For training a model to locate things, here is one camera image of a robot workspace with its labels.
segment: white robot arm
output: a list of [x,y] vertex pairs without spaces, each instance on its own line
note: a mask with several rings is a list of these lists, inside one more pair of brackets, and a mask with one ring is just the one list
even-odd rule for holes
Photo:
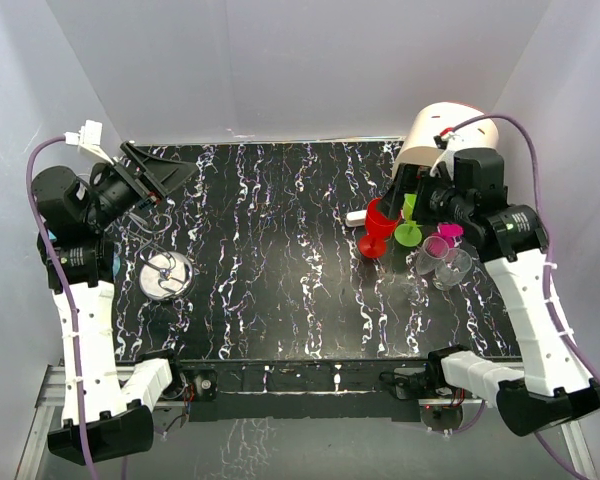
[[[453,178],[446,164],[398,166],[394,182],[379,202],[388,220],[400,215],[404,194],[417,193],[413,220],[420,225],[453,222],[477,250],[498,287],[520,346],[524,372],[484,360],[467,348],[449,347],[429,354],[426,371],[413,385],[427,391],[466,389],[493,406],[515,434],[523,436],[587,415],[600,408],[600,385],[563,341],[572,336],[551,285],[542,288],[548,239],[536,212],[509,205],[504,160],[488,147],[453,154]],[[553,303],[563,331],[552,320]]]
[[111,324],[114,245],[105,229],[134,205],[159,203],[197,167],[153,157],[129,142],[121,149],[128,163],[97,163],[89,182],[62,166],[41,171],[31,182],[36,214],[44,218],[41,231],[55,237],[52,252],[42,236],[38,249],[60,315],[66,374],[62,426],[47,441],[51,453],[80,465],[91,461],[82,448],[85,425],[94,462],[149,450],[154,406],[163,393],[177,395],[184,387],[172,350],[140,356],[131,378],[120,385]]

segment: table surface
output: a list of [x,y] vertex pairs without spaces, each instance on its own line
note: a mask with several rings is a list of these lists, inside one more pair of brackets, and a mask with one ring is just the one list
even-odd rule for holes
[[414,271],[416,252],[389,241],[363,259],[364,228],[345,226],[386,191],[400,142],[150,147],[197,163],[200,174],[151,213],[171,227],[159,245],[187,255],[195,285],[175,301],[138,286],[140,242],[130,220],[113,226],[114,336],[120,360],[173,347],[181,359],[311,360],[424,357],[461,343],[484,356],[517,356],[502,299],[475,263],[440,292]]

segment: purple cable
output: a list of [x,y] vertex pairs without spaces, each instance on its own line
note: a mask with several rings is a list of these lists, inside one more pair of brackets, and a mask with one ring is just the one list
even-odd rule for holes
[[122,459],[122,467],[120,468],[121,480],[127,480],[127,470],[129,468],[129,457],[127,455]]
[[471,419],[471,421],[469,423],[467,423],[466,425],[462,425],[460,428],[458,428],[458,430],[454,430],[454,433],[466,432],[471,427],[473,427],[476,423],[478,423],[478,420],[480,420],[480,417],[482,416],[482,413],[484,412],[484,410],[486,408],[487,408],[487,402],[485,402],[483,400],[482,403],[480,404],[480,408],[476,412],[475,416]]
[[[44,243],[45,249],[47,250],[47,255],[51,259],[51,263],[53,264],[53,268],[55,269],[58,279],[60,280],[60,285],[62,285],[62,289],[64,290],[64,294],[67,296],[67,302],[69,302],[69,308],[71,309],[71,328],[74,333],[78,333],[79,324],[78,324],[78,312],[76,307],[76,302],[71,293],[71,286],[69,284],[69,280],[62,270],[62,265],[60,264],[60,259],[53,249],[53,245],[51,244],[51,240],[49,239],[49,233],[44,226],[44,222],[40,213],[38,212],[38,207],[36,205],[36,200],[33,196],[32,191],[32,183],[33,183],[33,165],[36,162],[36,157],[38,154],[48,147],[49,145],[53,145],[54,143],[64,142],[64,135],[61,137],[54,137],[45,142],[42,142],[36,148],[33,149],[31,155],[29,156],[29,162],[27,163],[27,196],[29,198],[29,206],[31,207],[31,212],[33,213],[33,218],[38,225],[38,230],[40,231],[40,238],[42,238],[42,242]],[[73,360],[75,363],[76,376],[82,377],[82,363],[80,358],[80,339],[76,335],[73,337]],[[96,471],[96,467],[93,464],[93,458],[91,457],[91,450],[89,449],[89,438],[87,437],[87,425],[85,418],[85,407],[84,407],[84,389],[82,388],[82,381],[76,383],[76,394],[78,396],[78,429],[80,431],[80,443],[82,445],[82,454],[84,455],[84,460],[89,469],[89,473],[91,474],[91,478],[93,480],[98,480],[98,472]]]
[[547,443],[547,441],[544,439],[544,437],[542,435],[540,435],[538,432],[533,432],[533,434],[536,436],[536,438],[538,439],[538,441],[540,442],[540,445],[542,445],[544,447],[544,449],[547,451],[547,453],[549,455],[551,455],[551,457],[558,462],[558,464],[564,468],[567,472],[569,472],[571,475],[573,475],[574,477],[576,477],[578,480],[589,480],[589,478],[585,477],[584,475],[578,473],[575,471],[575,469],[569,464],[568,461],[566,461],[564,458],[562,458],[560,455],[558,455],[558,452],[556,452],[551,445],[549,445]]
[[[533,172],[533,192],[535,195],[536,210],[538,211],[538,215],[540,216],[540,218],[542,218],[542,200],[540,197],[540,175],[538,173],[538,156],[536,154],[536,149],[535,149],[535,146],[533,145],[533,141],[531,140],[531,136],[526,131],[526,129],[522,126],[522,124],[520,124],[520,122],[518,122],[515,118],[513,118],[509,115],[494,113],[494,114],[480,115],[478,117],[474,117],[469,120],[466,120],[466,121],[456,125],[452,129],[452,131],[455,132],[455,131],[459,130],[460,128],[466,127],[467,125],[469,125],[471,123],[478,122],[480,120],[491,119],[491,118],[500,118],[502,120],[507,120],[509,123],[511,123],[513,126],[515,126],[518,129],[518,131],[522,134],[525,141],[527,142],[527,147],[529,148],[529,153],[531,155],[531,169]],[[548,229],[547,229],[547,236],[549,238],[551,238],[551,235],[549,234]],[[550,299],[552,296],[551,295],[551,270],[552,270],[551,264],[552,263],[553,263],[553,247],[552,247],[551,243],[549,243],[549,249],[547,251],[547,257],[546,257],[546,264],[544,266],[543,273],[542,273],[542,293],[544,294],[544,297],[547,300]],[[560,317],[558,316],[558,312],[557,312],[556,307],[553,304],[553,302],[550,302],[550,301],[547,302],[547,310],[549,311],[549,316],[551,317],[551,321],[553,322],[554,326],[556,327],[556,330],[560,333],[564,332],[564,325],[562,324],[562,320],[560,320]],[[569,350],[571,350],[573,352],[573,354],[578,358],[578,360],[580,360],[580,362],[585,366],[585,368],[587,370],[589,370],[589,372],[591,373],[593,378],[600,385],[600,372],[598,372],[598,369],[593,366],[591,361],[582,352],[582,350],[580,350],[580,348],[578,348],[578,346],[575,344],[573,339],[569,335],[563,335],[562,340],[567,345],[567,348],[569,348]],[[538,432],[535,432],[535,436],[538,439],[538,441],[540,442],[540,444],[549,453],[549,455],[551,455],[551,457],[553,457],[553,459],[556,462],[558,462],[558,464],[560,464],[560,466],[562,468],[567,470],[571,475],[573,475],[574,477],[576,477],[578,479],[587,480],[586,477],[584,477],[583,475],[576,472],[573,469],[573,467],[571,467],[571,465],[569,465],[568,462],[566,462],[565,460],[560,458],[558,456],[558,454],[549,446],[549,444],[544,440],[544,438],[542,438],[542,436]]]
[[514,127],[518,129],[518,131],[522,134],[525,141],[527,142],[527,146],[529,147],[529,153],[531,154],[531,170],[533,171],[533,195],[536,201],[536,208],[538,209],[538,215],[542,218],[542,212],[540,212],[540,205],[542,205],[542,200],[540,198],[540,185],[536,181],[538,178],[538,155],[536,154],[536,147],[533,146],[533,142],[531,141],[531,136],[529,132],[518,122],[515,118],[503,114],[503,113],[490,113],[487,115],[478,115],[477,117],[470,118],[469,120],[465,120],[464,122],[459,123],[455,127],[451,129],[452,132],[456,132],[467,125],[471,125],[472,123],[479,122],[480,120],[489,120],[493,118],[500,118],[502,120],[506,120],[511,123]]

